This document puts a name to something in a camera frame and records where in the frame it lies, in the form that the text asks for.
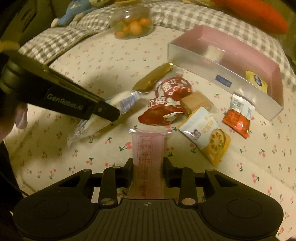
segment pink snack wrapper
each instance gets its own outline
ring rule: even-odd
[[[133,134],[133,182],[131,199],[162,199],[165,137],[171,132],[128,129]]]

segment plaid fabric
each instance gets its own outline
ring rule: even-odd
[[[195,25],[207,25],[252,46],[279,65],[283,83],[296,91],[296,77],[280,43],[258,28],[222,12],[198,5],[183,4],[174,0],[150,0],[143,3],[151,9],[156,26],[188,31]],[[48,64],[82,38],[109,28],[110,15],[114,10],[114,5],[110,5],[87,14],[78,23],[72,22],[67,28],[47,29],[22,46],[19,52]]]

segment blue plush toy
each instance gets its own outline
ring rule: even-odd
[[[55,18],[51,27],[65,27],[72,21],[79,22],[83,16],[101,8],[108,2],[111,2],[111,0],[73,0],[67,8],[66,14],[60,19]]]

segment plastic jar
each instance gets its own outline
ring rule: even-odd
[[[140,38],[153,31],[150,9],[139,0],[116,0],[111,27],[119,39]]]

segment storage box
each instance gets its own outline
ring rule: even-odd
[[[208,26],[196,26],[168,44],[168,61],[248,100],[267,120],[283,108],[279,66],[244,42]],[[249,70],[268,84],[268,94],[245,79]]]

